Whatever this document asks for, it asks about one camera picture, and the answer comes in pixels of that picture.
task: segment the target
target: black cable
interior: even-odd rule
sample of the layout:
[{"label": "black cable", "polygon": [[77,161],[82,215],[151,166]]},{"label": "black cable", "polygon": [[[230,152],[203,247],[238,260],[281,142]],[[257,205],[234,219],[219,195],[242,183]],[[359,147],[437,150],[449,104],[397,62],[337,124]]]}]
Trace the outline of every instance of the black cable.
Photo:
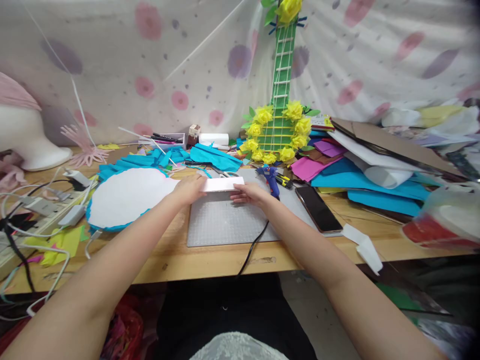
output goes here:
[{"label": "black cable", "polygon": [[[55,181],[52,181],[51,183],[58,183],[58,182],[63,182],[63,181],[66,181],[68,182],[68,180],[55,180]],[[28,193],[27,196],[30,196],[30,195],[33,195],[35,192],[37,192],[38,190],[40,190],[41,188],[47,186],[49,184],[49,182],[47,183],[44,183],[42,185],[39,185],[37,186],[36,188],[34,188],[32,191],[30,191]],[[12,214],[17,211],[17,209],[22,206],[22,204],[18,204],[6,217],[5,219],[2,220],[3,222],[3,231],[5,232],[5,235],[8,239],[8,242],[10,244],[10,247],[12,248],[13,252],[20,258],[21,260],[21,263],[23,264],[23,266],[25,266],[25,274],[26,274],[26,280],[28,282],[28,286],[30,286],[30,290],[32,293],[35,292],[35,287],[34,287],[34,282],[32,281],[32,276],[30,274],[30,265],[27,261],[27,259],[25,258],[25,256],[22,254],[22,252],[19,250],[17,244],[15,243],[15,240],[14,238],[12,237],[12,235],[9,233],[9,229],[8,229],[8,226],[9,226],[9,219],[10,217],[12,216]]]},{"label": "black cable", "polygon": [[270,221],[267,220],[267,221],[266,221],[266,224],[265,224],[265,227],[264,227],[263,230],[261,231],[260,235],[258,235],[258,236],[256,237],[256,239],[253,240],[253,242],[251,243],[250,251],[248,252],[248,255],[246,256],[245,262],[243,263],[243,266],[241,267],[239,273],[235,276],[235,280],[237,280],[237,279],[240,277],[240,275],[242,275],[242,273],[244,272],[245,267],[247,266],[247,263],[249,262],[250,255],[252,254],[252,250],[254,249],[255,244],[260,240],[260,238],[261,238],[262,235],[264,234],[265,230],[267,230],[267,226],[269,225],[269,223],[270,223]]}]

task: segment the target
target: wooden desk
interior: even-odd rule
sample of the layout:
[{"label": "wooden desk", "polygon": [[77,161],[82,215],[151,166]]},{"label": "wooden desk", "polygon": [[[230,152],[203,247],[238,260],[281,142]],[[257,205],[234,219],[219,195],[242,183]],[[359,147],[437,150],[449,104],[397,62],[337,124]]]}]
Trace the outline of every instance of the wooden desk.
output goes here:
[{"label": "wooden desk", "polygon": [[[84,175],[90,177],[98,172],[98,167],[99,163],[96,162],[90,168],[83,166],[79,170]],[[56,168],[30,172],[26,174],[25,178],[31,184],[48,183],[55,171]],[[196,170],[194,169],[186,169],[177,173],[174,178],[180,179],[195,172]],[[66,190],[68,187],[69,184],[66,182],[56,184],[58,189]],[[349,223],[362,233],[370,236],[383,262],[469,254],[469,252],[465,251],[427,250],[420,248],[401,236],[400,225],[397,223],[357,208],[338,194],[322,195],[322,198],[342,225]],[[174,218],[158,242],[151,256],[136,277],[134,284],[230,276],[239,272],[249,251],[250,244],[187,247],[189,219],[190,207],[185,207]],[[94,256],[114,236],[114,233],[104,232],[99,239],[90,245],[90,254]],[[333,237],[327,240],[334,243],[355,264],[363,263],[363,260],[357,254],[356,244],[352,241],[345,237]],[[85,245],[86,242],[80,243],[76,256],[71,258],[59,282],[59,286],[64,284],[87,261],[84,255]],[[36,263],[31,264],[31,276],[35,289],[39,292],[49,290],[62,264],[59,263],[46,268]],[[253,250],[244,274],[297,269],[301,269],[301,266],[290,255],[283,242],[260,242]],[[28,292],[30,292],[30,289],[26,281],[25,270],[22,268],[15,275],[6,293],[18,294]]]}]

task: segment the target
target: purple paper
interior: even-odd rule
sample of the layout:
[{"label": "purple paper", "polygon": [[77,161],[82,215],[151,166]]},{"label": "purple paper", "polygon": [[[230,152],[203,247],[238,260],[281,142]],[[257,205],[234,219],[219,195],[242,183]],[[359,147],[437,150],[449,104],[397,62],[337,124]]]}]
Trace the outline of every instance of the purple paper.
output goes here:
[{"label": "purple paper", "polygon": [[326,165],[323,165],[319,162],[313,161],[308,156],[302,157],[300,160],[295,161],[291,165],[291,170],[293,173],[298,176],[303,181],[310,181],[316,177],[323,169],[336,163],[341,158],[338,158]]},{"label": "purple paper", "polygon": [[329,158],[333,158],[337,155],[344,154],[348,151],[343,146],[334,145],[327,141],[317,141],[316,143],[313,144],[313,146],[315,146],[319,152],[328,156]]}]

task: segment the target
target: gray cutting mat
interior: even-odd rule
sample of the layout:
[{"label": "gray cutting mat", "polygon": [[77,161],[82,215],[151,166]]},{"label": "gray cutting mat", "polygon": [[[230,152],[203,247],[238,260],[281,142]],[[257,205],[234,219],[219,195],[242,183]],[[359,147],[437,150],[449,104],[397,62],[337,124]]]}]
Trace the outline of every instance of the gray cutting mat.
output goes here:
[{"label": "gray cutting mat", "polygon": [[[270,192],[265,177],[257,177],[255,169],[236,172],[245,182],[256,182]],[[307,210],[295,193],[278,186],[280,201],[312,228],[317,229]],[[250,204],[233,204],[229,192],[211,192],[194,202],[188,226],[188,247],[251,243],[262,232],[267,217],[258,207]],[[271,225],[259,241],[278,241],[279,236]]]}]

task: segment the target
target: glue gun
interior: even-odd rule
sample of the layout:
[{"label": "glue gun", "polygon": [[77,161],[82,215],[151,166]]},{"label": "glue gun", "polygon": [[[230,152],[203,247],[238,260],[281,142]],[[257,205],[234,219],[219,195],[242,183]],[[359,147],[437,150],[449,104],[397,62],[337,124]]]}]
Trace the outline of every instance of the glue gun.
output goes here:
[{"label": "glue gun", "polygon": [[257,174],[263,175],[266,179],[268,186],[270,187],[271,195],[276,198],[280,199],[280,191],[279,186],[277,184],[277,180],[275,177],[279,174],[279,171],[276,167],[270,167],[265,165],[264,167],[259,167],[255,170]]}]

